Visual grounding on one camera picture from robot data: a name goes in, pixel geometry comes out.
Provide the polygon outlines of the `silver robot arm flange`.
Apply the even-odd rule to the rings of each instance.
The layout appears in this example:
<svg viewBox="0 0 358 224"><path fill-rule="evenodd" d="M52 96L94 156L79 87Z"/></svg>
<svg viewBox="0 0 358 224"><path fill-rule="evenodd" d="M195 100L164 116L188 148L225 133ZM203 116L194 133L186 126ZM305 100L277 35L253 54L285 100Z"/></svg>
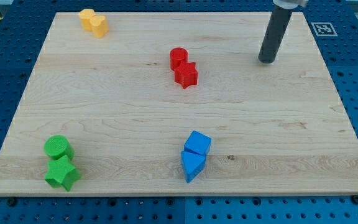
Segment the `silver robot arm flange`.
<svg viewBox="0 0 358 224"><path fill-rule="evenodd" d="M294 9L298 6L305 7L308 0L273 0L273 3L283 9Z"/></svg>

